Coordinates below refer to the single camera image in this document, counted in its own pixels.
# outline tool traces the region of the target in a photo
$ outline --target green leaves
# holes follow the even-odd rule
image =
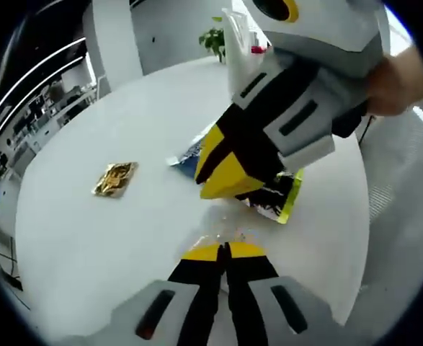
[[[213,17],[215,22],[222,22],[222,17]],[[198,43],[206,48],[208,52],[213,52],[222,62],[223,56],[226,56],[226,48],[224,43],[224,30],[211,28],[198,38]]]

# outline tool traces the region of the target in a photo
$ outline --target round table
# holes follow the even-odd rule
[[[306,168],[293,214],[282,226],[243,205],[236,210],[222,200],[201,200],[200,187],[166,164],[229,99],[227,68],[215,59],[174,66],[87,108],[28,166],[17,208],[17,260],[46,338],[91,334],[136,291],[167,279],[184,244],[216,208],[243,215],[239,225],[258,232],[278,273],[311,289],[339,323],[346,322],[369,235],[356,138],[335,138],[336,152]],[[93,196],[106,166],[127,161],[139,168],[125,194]],[[224,327],[231,330],[229,324]]]

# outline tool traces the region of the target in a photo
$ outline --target black slot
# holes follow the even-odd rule
[[[300,312],[294,299],[286,291],[286,288],[283,286],[274,286],[271,290],[285,315],[286,322],[288,322],[295,333],[300,334],[304,332],[307,329],[307,321],[302,312]]]
[[[368,101],[364,101],[355,108],[345,112],[340,117],[333,120],[332,133],[341,138],[347,138],[360,125],[362,117],[367,115]]]
[[[232,152],[231,146],[229,145],[226,138],[224,138],[218,145],[210,152],[210,155],[203,163],[202,169],[197,175],[195,180],[197,184],[202,184],[206,182],[211,174],[214,172],[215,168],[221,164],[222,161]]]
[[[299,111],[290,121],[288,121],[284,126],[280,128],[280,133],[284,136],[287,136],[289,133],[293,132],[300,124],[302,124],[308,117],[312,115],[313,112],[317,109],[319,105],[314,101],[309,101],[309,103],[304,106],[302,110]]]
[[[290,16],[290,10],[283,0],[253,0],[253,2],[269,18],[282,21]]]
[[[267,74],[265,72],[261,73],[260,75],[258,75],[258,77],[256,77],[246,88],[245,90],[240,94],[240,96],[242,98],[245,98],[246,96],[248,96],[248,94],[250,93],[250,91],[252,89],[254,89],[254,87],[261,81],[263,80],[263,78],[266,76]]]
[[[172,290],[163,290],[160,292],[135,329],[136,335],[142,337],[144,340],[150,340],[153,337],[155,328],[158,326],[161,317],[173,297],[174,292]]]

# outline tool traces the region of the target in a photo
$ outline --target yellow stripe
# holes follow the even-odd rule
[[[295,200],[298,196],[300,186],[303,183],[303,175],[304,175],[303,169],[300,170],[298,173],[296,173],[295,180],[293,182],[293,187],[291,187],[291,191],[288,194],[286,203],[283,206],[282,212],[280,213],[280,216],[277,219],[278,223],[285,224],[288,222],[288,218],[291,215],[291,210],[293,209],[293,206],[295,204]]]
[[[210,132],[206,135],[202,142],[202,148],[200,152],[200,159],[198,160],[197,168],[195,169],[195,179],[203,168],[203,164],[208,159],[211,151],[224,139],[224,135],[217,125],[214,125]]]
[[[290,11],[290,16],[285,21],[289,23],[296,22],[299,18],[299,10],[295,0],[283,0],[283,2],[285,2],[285,5],[288,6],[288,10]]]
[[[203,199],[232,198],[258,190],[263,186],[263,182],[246,174],[232,152],[215,168],[210,179],[205,183],[200,197]]]
[[[232,258],[261,257],[265,256],[264,250],[253,244],[247,243],[229,243],[231,247]]]
[[[219,244],[209,247],[199,247],[192,249],[182,256],[183,260],[215,262],[218,259]]]

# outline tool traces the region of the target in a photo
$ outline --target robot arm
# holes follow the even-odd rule
[[[224,271],[240,346],[364,345],[333,320],[327,303],[279,277],[261,248],[239,242],[187,252],[167,281],[151,283],[118,306],[106,327],[59,345],[205,346]]]
[[[272,48],[204,140],[202,198],[258,190],[331,153],[333,134],[353,133],[366,114],[365,77],[383,57],[366,4],[246,0]]]

